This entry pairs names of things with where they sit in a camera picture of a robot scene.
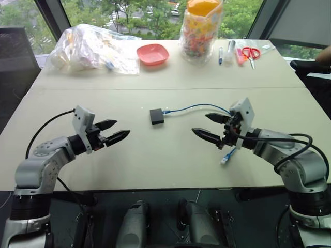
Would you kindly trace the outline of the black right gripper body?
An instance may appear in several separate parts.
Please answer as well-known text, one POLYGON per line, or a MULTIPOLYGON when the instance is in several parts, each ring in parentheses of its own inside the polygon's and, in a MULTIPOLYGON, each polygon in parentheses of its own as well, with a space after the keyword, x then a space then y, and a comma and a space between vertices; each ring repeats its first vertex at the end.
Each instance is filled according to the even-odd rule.
POLYGON ((236 113, 233 116, 219 114, 219 120, 221 124, 224 124, 224 132, 218 149, 223 149, 224 146, 236 146, 240 135, 240 122, 243 120, 241 113, 236 113))

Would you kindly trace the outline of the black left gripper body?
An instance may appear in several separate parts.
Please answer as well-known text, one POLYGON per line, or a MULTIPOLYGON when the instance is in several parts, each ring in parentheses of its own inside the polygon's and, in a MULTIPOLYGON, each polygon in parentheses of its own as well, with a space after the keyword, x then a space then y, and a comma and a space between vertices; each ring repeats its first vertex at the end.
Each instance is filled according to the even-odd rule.
POLYGON ((88 144, 86 145, 87 151, 97 151, 105 147, 104 143, 106 138, 100 133, 103 131, 103 124, 92 124, 90 127, 86 128, 86 137, 88 144))

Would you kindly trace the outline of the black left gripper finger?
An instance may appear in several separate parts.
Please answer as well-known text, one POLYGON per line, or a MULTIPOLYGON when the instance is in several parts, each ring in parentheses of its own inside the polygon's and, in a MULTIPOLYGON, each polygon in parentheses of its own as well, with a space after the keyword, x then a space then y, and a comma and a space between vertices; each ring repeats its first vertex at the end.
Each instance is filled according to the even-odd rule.
POLYGON ((96 127, 98 129, 100 129, 101 131, 103 131, 103 130, 107 130, 107 129, 111 128, 116 123, 117 123, 116 120, 107 119, 107 120, 96 123, 96 127))
POLYGON ((130 133, 130 130, 121 130, 106 138, 105 145, 110 147, 124 140, 130 133))

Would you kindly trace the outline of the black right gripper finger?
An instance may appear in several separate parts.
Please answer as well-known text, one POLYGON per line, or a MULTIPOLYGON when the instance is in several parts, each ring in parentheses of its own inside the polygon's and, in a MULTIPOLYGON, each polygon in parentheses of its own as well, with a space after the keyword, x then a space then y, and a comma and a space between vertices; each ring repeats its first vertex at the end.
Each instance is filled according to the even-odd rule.
POLYGON ((206 114, 205 117, 207 117, 211 121, 219 123, 219 124, 225 124, 230 119, 230 116, 219 114, 219 113, 209 113, 209 114, 206 114))
POLYGON ((201 138, 207 142, 210 142, 216 146, 223 146, 223 142, 222 142, 220 136, 212 134, 208 130, 204 130, 201 128, 192 128, 191 130, 199 138, 201 138))

